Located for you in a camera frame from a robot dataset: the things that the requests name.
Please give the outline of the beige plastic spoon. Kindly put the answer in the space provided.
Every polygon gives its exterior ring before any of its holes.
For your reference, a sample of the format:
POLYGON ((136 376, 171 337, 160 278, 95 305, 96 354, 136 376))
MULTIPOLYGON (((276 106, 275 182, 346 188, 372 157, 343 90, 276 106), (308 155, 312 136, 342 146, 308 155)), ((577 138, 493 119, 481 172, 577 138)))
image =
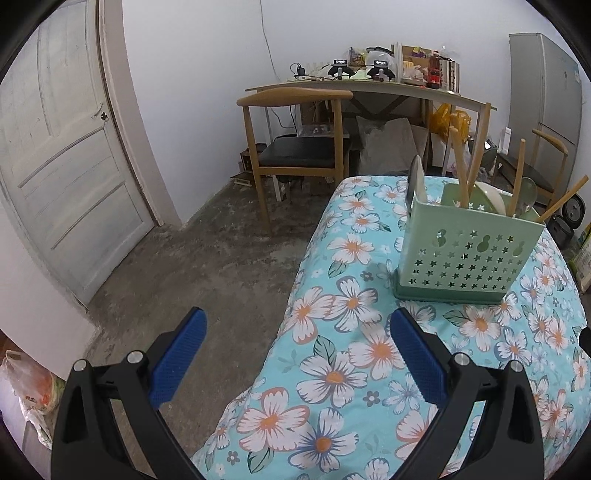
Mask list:
POLYGON ((503 197, 499 193, 499 191, 494 187, 485 182, 477 181, 475 183, 476 187, 481 191, 481 193, 487 198, 487 201, 492 207, 492 210, 500 215, 506 215, 506 206, 503 200, 503 197))

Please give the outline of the metal spoon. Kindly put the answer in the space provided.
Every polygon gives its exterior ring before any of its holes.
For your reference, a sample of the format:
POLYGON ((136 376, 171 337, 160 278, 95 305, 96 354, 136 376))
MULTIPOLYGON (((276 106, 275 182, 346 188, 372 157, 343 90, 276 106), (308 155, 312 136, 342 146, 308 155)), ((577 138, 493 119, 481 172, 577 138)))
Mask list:
POLYGON ((517 198, 515 216, 521 218, 529 212, 534 207, 537 197, 538 189, 534 180, 529 177, 523 177, 517 198))

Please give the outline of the wooden chopstick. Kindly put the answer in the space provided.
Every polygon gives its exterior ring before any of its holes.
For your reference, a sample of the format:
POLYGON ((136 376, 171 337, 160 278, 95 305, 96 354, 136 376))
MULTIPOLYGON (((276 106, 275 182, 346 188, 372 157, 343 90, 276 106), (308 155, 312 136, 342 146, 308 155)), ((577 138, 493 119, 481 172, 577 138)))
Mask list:
POLYGON ((468 196, 472 195, 475 182, 477 180, 478 172, 480 170, 481 162, 484 155, 485 142, 488 135, 488 127, 490 122, 492 105, 487 102, 478 114, 476 137, 474 142, 472 160, 468 174, 468 196))
POLYGON ((506 210, 508 217, 513 217, 516 212, 517 203, 520 196, 521 184, 522 184, 522 177, 523 177, 523 170, 525 165, 525 153, 526 153, 526 140, 521 139, 519 144, 519 152, 517 157, 517 168, 515 172, 515 179, 513 185, 513 192, 509 207, 506 210))
POLYGON ((558 201, 556 201, 550 208, 548 208, 539 218, 536 219, 538 223, 546 222, 553 214, 555 214, 562 206, 571 199, 579 190, 589 181, 589 177, 584 175, 570 190, 568 190, 558 201))
POLYGON ((466 165, 464 162, 463 143, 460 133, 456 127, 451 126, 449 128, 449 137, 452 140, 452 145, 455 153, 455 163, 460 188, 460 207, 467 209, 469 203, 468 177, 466 165))

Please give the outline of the white plastic bag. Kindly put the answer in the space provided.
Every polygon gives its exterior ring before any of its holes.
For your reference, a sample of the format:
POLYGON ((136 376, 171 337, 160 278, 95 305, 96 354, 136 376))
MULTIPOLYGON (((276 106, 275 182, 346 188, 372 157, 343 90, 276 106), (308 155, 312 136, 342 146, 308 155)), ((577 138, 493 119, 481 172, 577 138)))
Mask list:
POLYGON ((24 352, 7 350, 1 374, 19 399, 24 420, 34 427, 38 441, 53 446, 53 432, 65 382, 24 352))

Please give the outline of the floral turquoise tablecloth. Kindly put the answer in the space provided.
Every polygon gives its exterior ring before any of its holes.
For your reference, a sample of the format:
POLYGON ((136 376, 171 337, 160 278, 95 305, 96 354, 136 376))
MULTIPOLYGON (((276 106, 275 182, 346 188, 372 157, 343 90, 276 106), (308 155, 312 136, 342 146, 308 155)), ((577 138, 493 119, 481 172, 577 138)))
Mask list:
POLYGON ((389 479, 449 401, 461 368, 522 370, 554 474, 590 424, 587 319, 547 232, 438 224, 415 286, 485 287, 496 305, 394 295, 407 181, 356 176, 332 195, 298 267, 276 340, 193 463, 207 479, 389 479))

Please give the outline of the green yellow rice bag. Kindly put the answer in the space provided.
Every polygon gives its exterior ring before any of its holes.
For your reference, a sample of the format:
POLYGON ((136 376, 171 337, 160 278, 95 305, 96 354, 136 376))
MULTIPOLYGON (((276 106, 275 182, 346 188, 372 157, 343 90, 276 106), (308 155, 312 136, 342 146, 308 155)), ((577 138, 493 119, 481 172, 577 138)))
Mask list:
POLYGON ((571 270, 573 271, 578 289, 581 293, 586 293, 591 285, 590 243, 590 236, 587 236, 581 249, 570 262, 571 270))

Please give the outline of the green plastic utensil holder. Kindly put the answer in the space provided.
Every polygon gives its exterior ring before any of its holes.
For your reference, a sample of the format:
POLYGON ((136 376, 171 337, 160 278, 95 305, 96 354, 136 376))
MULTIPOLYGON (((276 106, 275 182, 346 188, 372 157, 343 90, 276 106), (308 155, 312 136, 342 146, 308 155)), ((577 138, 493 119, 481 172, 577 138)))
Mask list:
POLYGON ((538 215, 498 213, 475 188, 468 207, 460 206, 459 185, 435 177, 439 203, 417 187, 403 249, 394 272, 399 299, 498 304, 528 262, 543 230, 538 215))

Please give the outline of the white door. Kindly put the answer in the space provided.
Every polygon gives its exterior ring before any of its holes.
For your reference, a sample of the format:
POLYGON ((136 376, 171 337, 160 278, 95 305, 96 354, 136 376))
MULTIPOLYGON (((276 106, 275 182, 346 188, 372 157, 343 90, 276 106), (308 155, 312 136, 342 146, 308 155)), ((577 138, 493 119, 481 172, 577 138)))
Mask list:
POLYGON ((87 304, 151 230, 108 106, 97 4, 66 1, 1 82, 1 178, 49 271, 87 304))

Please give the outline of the grey sack under desk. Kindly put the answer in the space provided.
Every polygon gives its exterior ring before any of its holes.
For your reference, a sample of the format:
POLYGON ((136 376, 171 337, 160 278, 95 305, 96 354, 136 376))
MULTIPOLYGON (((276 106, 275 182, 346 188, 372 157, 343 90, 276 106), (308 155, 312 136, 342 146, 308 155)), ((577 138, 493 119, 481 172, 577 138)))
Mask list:
POLYGON ((358 171, 361 175, 406 175, 428 143, 427 128, 408 118, 379 122, 356 117, 362 142, 358 171))

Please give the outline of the yellow plastic bag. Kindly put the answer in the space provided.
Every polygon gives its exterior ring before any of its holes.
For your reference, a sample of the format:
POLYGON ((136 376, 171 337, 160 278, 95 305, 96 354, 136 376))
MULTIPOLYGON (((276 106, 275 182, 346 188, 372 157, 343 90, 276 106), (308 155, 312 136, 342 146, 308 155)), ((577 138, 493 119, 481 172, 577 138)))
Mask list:
POLYGON ((471 116, 464 110, 452 110, 452 105, 441 104, 430 115, 430 130, 439 135, 444 142, 448 141, 449 128, 453 126, 460 134, 463 143, 468 140, 472 123, 471 116))

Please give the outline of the wooden desk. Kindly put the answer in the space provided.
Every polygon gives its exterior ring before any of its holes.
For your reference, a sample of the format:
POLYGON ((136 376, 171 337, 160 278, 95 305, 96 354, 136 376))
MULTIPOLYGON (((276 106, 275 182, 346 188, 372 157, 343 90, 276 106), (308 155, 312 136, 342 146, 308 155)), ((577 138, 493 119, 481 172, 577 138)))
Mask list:
POLYGON ((349 90, 353 94, 367 93, 393 96, 396 99, 401 97, 416 98, 430 102, 449 103, 452 107, 470 110, 478 114, 486 102, 480 102, 468 97, 450 93, 446 90, 435 90, 410 84, 398 82, 379 82, 374 80, 294 80, 268 85, 246 88, 246 92, 259 93, 266 90, 300 87, 305 89, 325 89, 325 90, 349 90))

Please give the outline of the silver refrigerator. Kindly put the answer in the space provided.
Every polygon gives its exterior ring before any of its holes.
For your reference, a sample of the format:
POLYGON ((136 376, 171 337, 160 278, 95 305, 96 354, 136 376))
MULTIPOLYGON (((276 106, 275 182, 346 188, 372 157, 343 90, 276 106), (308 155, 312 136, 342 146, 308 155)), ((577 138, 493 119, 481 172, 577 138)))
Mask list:
POLYGON ((580 134, 582 86, 579 67, 561 47, 541 33, 509 36, 512 139, 533 144, 532 130, 557 136, 574 156, 580 134))

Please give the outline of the wooden chair black seat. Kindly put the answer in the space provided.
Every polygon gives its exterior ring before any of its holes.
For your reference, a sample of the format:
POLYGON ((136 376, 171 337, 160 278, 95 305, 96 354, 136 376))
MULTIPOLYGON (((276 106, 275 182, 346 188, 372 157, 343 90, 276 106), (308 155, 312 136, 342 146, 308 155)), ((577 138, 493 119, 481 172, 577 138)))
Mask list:
POLYGON ((353 99, 349 90, 279 87, 266 89, 238 99, 242 108, 245 135, 252 163, 260 214, 267 230, 271 229, 266 206, 264 176, 277 177, 331 177, 341 183, 348 173, 348 143, 344 135, 342 103, 353 99), (329 102, 332 107, 331 137, 279 137, 270 142, 263 152, 256 150, 252 126, 252 107, 287 107, 307 103, 329 102))

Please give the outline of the red bottle on desk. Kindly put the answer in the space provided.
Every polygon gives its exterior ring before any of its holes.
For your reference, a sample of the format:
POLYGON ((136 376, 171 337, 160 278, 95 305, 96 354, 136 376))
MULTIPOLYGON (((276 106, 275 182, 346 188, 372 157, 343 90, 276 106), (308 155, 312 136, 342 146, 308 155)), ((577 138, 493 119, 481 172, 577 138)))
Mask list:
POLYGON ((438 51, 433 50, 429 56, 427 67, 427 86, 432 89, 440 89, 441 80, 441 60, 438 51))

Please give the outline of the spare gripper on desk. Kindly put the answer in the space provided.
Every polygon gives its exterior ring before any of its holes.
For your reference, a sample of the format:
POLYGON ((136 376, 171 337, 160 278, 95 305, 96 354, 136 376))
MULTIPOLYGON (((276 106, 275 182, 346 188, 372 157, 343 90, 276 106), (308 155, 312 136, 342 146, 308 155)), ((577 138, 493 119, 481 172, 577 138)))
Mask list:
POLYGON ((336 80, 352 78, 355 74, 355 70, 349 66, 349 61, 346 59, 335 59, 328 71, 329 77, 336 80))
POLYGON ((379 82, 392 82, 396 80, 396 74, 391 70, 386 60, 375 60, 374 64, 367 70, 370 79, 379 82))

